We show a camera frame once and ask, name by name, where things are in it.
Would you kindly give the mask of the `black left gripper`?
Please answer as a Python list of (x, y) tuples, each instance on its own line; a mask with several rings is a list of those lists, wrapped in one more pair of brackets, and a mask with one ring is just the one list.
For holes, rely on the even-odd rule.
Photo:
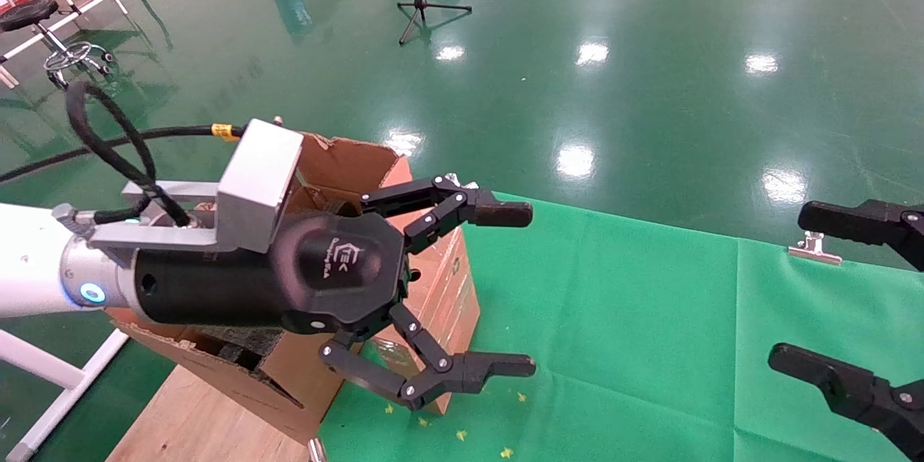
[(264, 253), (142, 249), (134, 278), (136, 313), (153, 323), (372, 336), (414, 272), (379, 215), (309, 213), (284, 218)]

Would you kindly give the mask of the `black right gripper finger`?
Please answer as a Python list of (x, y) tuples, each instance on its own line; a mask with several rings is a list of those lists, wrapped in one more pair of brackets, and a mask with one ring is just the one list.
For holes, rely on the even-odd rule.
[(778, 343), (769, 366), (815, 386), (829, 410), (877, 430), (905, 458), (923, 458), (923, 380), (895, 386), (873, 371), (799, 346)]
[(911, 267), (923, 271), (923, 206), (866, 200), (858, 206), (839, 206), (818, 200), (806, 202), (798, 226), (808, 232), (866, 245), (887, 245)]

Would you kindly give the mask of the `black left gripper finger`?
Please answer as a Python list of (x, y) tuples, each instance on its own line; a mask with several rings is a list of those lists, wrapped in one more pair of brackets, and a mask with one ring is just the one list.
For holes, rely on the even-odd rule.
[(463, 223), (487, 227), (528, 227), (533, 206), (528, 202), (502, 201), (485, 188), (465, 188), (447, 175), (420, 178), (360, 196), (363, 213), (384, 219), (423, 211), (404, 227), (404, 248), (419, 254)]
[(347, 331), (337, 331), (319, 349), (321, 361), (349, 382), (412, 411), (424, 409), (446, 393), (481, 393), (494, 376), (528, 378), (536, 371), (534, 359), (527, 354), (448, 354), (402, 303), (390, 308), (388, 323), (424, 363), (416, 375), (406, 378), (355, 354), (351, 347), (356, 336)]

